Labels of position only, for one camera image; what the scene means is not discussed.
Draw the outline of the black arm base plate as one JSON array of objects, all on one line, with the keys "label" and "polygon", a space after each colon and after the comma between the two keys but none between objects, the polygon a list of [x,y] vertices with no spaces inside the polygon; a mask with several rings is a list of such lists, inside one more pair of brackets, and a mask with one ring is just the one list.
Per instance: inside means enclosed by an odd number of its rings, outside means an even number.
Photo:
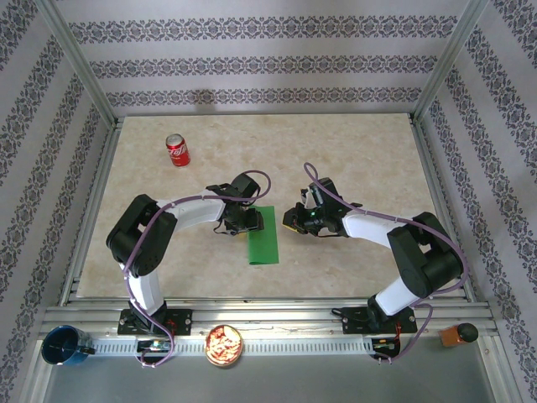
[{"label": "black arm base plate", "polygon": [[[174,336],[190,336],[192,323],[192,310],[166,308],[157,311],[153,319],[164,326]],[[165,336],[166,333],[160,327],[154,325],[135,309],[121,311],[117,334],[121,336]]]},{"label": "black arm base plate", "polygon": [[365,306],[333,308],[331,313],[341,318],[344,334],[396,334],[397,330],[403,334],[417,333],[414,311],[409,307],[381,322],[374,322]]}]

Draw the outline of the long aluminium front rail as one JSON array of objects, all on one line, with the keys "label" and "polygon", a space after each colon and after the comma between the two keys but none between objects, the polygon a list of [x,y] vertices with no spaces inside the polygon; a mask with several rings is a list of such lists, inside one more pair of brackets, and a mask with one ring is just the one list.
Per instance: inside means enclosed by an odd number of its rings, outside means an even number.
[{"label": "long aluminium front rail", "polygon": [[[496,335],[498,325],[486,302],[463,297],[439,297],[430,301],[433,315],[426,336],[459,322],[470,322],[484,335]],[[169,299],[171,308],[191,309],[191,335],[198,338],[218,324],[230,324],[249,337],[292,338],[342,334],[341,319],[334,308],[365,306],[363,299]],[[46,309],[39,334],[45,335],[61,324],[78,327],[99,336],[114,337],[126,299],[81,298],[64,306]]]}]

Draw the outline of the aluminium frame post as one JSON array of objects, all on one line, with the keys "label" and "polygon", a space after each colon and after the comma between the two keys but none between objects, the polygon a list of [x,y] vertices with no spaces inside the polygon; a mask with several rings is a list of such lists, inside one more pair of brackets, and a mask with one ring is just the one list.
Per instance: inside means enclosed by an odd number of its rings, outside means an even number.
[{"label": "aluminium frame post", "polygon": [[59,42],[74,72],[81,79],[85,89],[87,89],[98,112],[105,119],[109,127],[114,127],[117,123],[117,116],[112,109],[112,105],[108,101],[106,93],[102,90],[102,86],[98,82],[69,24],[65,21],[65,18],[56,5],[56,1],[34,0],[34,3]]},{"label": "aluminium frame post", "polygon": [[413,112],[410,114],[411,122],[417,126],[426,115],[430,104],[433,102],[442,83],[454,65],[458,54],[467,41],[483,10],[490,0],[469,0],[464,12],[456,24],[452,36],[449,38],[446,47],[441,53],[430,78],[425,83],[423,90]]}]

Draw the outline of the aluminium side rail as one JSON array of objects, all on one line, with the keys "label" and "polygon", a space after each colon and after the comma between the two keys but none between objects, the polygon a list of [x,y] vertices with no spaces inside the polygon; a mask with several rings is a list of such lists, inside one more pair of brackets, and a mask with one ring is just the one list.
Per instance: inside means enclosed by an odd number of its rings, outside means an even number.
[{"label": "aluminium side rail", "polygon": [[427,186],[429,188],[431,199],[435,208],[435,213],[442,226],[450,236],[451,240],[456,242],[457,244],[460,244],[459,239],[456,236],[456,230],[453,227],[453,223],[449,215],[446,200],[442,193],[441,177],[438,176],[435,171],[433,159],[431,158],[430,151],[427,148],[427,144],[425,141],[425,137],[421,131],[421,127],[418,123],[414,121],[414,116],[411,113],[408,114],[408,118],[414,136],[416,149],[420,156],[420,162],[425,173]]},{"label": "aluminium side rail", "polygon": [[59,295],[58,306],[67,306],[75,284],[79,282],[84,267],[87,252],[91,243],[96,218],[106,188],[107,179],[112,167],[112,160],[117,148],[117,142],[123,128],[125,117],[120,117],[111,129],[102,146],[102,152],[96,165],[96,172],[91,183],[91,192],[87,198],[86,209],[82,216],[76,243],[72,249],[69,265]]}]

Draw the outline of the brown bottle with black cap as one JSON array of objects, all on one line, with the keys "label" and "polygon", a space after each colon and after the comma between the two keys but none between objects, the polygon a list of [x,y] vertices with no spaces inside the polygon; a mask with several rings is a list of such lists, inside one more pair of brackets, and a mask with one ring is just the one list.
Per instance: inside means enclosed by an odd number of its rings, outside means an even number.
[{"label": "brown bottle with black cap", "polygon": [[479,336],[478,329],[469,322],[450,326],[438,332],[441,344],[446,348],[473,343]]}]

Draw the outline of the round bowl with red food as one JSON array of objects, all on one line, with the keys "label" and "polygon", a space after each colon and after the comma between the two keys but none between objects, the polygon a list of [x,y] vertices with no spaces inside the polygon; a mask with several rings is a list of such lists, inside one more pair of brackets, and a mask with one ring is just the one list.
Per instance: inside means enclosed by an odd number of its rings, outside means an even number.
[{"label": "round bowl with red food", "polygon": [[240,359],[243,345],[242,336],[235,327],[218,325],[206,336],[205,355],[211,364],[223,369],[231,368]]}]

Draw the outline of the blue mug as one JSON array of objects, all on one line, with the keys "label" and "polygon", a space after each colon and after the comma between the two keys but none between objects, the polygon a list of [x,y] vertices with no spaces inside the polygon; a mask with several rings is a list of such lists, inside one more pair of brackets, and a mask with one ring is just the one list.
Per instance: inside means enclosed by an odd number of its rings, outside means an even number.
[{"label": "blue mug", "polygon": [[40,353],[47,364],[69,366],[81,364],[94,355],[96,350],[88,332],[62,325],[46,335]]}]

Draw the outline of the red soda can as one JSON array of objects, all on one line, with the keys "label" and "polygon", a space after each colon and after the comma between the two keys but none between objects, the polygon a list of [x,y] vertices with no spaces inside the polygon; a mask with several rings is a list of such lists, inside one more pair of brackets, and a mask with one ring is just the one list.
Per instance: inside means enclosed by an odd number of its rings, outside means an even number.
[{"label": "red soda can", "polygon": [[182,135],[172,133],[166,138],[165,145],[174,166],[185,167],[190,163],[190,152]]}]

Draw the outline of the green paper sheet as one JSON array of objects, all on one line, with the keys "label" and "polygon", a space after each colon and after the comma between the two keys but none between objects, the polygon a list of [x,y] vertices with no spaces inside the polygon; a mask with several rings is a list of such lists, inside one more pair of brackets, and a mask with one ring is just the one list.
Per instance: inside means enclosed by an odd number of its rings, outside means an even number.
[{"label": "green paper sheet", "polygon": [[263,229],[248,232],[248,263],[278,264],[279,249],[274,206],[255,207],[263,218]]}]

